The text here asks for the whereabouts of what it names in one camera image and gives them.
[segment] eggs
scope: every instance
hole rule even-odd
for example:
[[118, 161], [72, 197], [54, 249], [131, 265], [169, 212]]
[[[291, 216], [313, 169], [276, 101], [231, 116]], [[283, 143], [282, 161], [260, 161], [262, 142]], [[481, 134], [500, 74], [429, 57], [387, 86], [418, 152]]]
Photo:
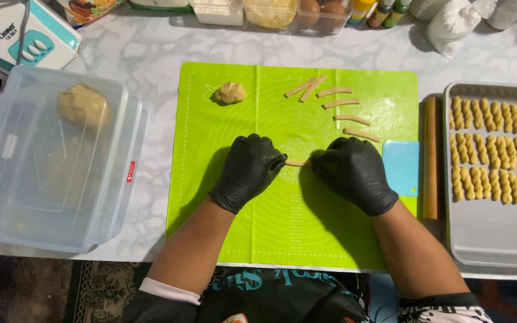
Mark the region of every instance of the eggs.
[[346, 23], [346, 8], [340, 2], [329, 1], [320, 6], [320, 12], [332, 17], [320, 18], [321, 23], [329, 29], [339, 28]]
[[308, 28], [317, 23], [320, 7], [317, 0], [300, 0], [300, 10], [304, 14], [299, 14], [298, 23], [303, 28]]

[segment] baking tray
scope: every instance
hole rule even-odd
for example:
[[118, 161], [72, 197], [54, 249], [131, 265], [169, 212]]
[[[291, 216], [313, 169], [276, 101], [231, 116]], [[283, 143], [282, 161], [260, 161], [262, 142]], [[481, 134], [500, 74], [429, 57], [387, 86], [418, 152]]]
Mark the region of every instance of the baking tray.
[[444, 166], [446, 170], [446, 220], [448, 244], [454, 257], [463, 264], [517, 268], [517, 205], [504, 205], [492, 199], [453, 201], [451, 189], [449, 133], [479, 133], [484, 138], [490, 134], [515, 137], [502, 131], [468, 129], [455, 131], [449, 126], [451, 99], [487, 98], [490, 102], [517, 104], [517, 85], [484, 82], [454, 82], [444, 90]]

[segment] small bottle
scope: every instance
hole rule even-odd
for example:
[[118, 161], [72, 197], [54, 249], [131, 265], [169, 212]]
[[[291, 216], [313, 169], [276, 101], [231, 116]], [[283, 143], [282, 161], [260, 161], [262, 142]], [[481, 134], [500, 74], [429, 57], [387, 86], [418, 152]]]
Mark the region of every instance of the small bottle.
[[410, 8], [410, 2], [412, 0], [396, 0], [394, 2], [394, 7], [392, 8], [392, 11], [390, 11], [390, 14], [386, 19], [384, 19], [384, 22], [382, 25], [386, 28], [392, 28], [394, 27], [400, 18], [404, 16], [406, 11]]
[[374, 9], [374, 12], [372, 15], [370, 15], [370, 18], [368, 18], [367, 25], [370, 28], [378, 28], [384, 19], [388, 17], [388, 14], [392, 10], [393, 4], [394, 0], [380, 0], [376, 6], [376, 9]]
[[350, 26], [360, 26], [375, 2], [375, 0], [354, 0], [352, 3], [352, 15], [346, 23]]

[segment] white marble countertop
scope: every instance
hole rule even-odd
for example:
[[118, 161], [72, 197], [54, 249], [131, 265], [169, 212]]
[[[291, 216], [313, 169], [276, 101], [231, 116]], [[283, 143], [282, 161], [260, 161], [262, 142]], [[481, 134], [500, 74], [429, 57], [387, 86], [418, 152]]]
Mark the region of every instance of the white marble countertop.
[[[151, 261], [164, 241], [179, 69], [183, 62], [413, 71], [419, 99], [455, 80], [517, 83], [517, 25], [494, 33], [484, 23], [448, 60], [410, 14], [392, 29], [299, 37], [200, 25], [195, 16], [133, 11], [123, 5], [79, 32], [79, 57], [68, 71], [117, 79], [150, 113], [121, 234], [73, 255], [0, 243], [0, 255]], [[517, 269], [459, 265], [464, 276], [517, 279]]]

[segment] hand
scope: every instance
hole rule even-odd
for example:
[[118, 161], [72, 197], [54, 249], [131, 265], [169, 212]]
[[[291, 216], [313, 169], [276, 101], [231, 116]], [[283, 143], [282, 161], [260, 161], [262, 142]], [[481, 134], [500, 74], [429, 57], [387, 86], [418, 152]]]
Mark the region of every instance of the hand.
[[311, 162], [317, 177], [371, 217], [384, 214], [398, 201], [386, 182], [380, 154], [366, 140], [339, 137]]
[[256, 133], [239, 136], [231, 145], [221, 177], [209, 196], [221, 208], [237, 214], [272, 183], [286, 159], [268, 137], [261, 138]]

